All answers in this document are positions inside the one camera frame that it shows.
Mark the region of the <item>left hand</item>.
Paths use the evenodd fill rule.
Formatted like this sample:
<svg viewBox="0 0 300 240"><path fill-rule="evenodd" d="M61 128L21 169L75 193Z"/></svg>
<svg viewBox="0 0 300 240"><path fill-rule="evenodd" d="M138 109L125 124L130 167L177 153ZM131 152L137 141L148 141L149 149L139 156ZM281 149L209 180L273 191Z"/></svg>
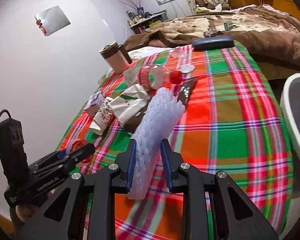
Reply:
<svg viewBox="0 0 300 240"><path fill-rule="evenodd" d="M39 206L33 204L17 205L10 209L10 217L15 228L21 228L27 220L29 220L36 211L39 210Z"/></svg>

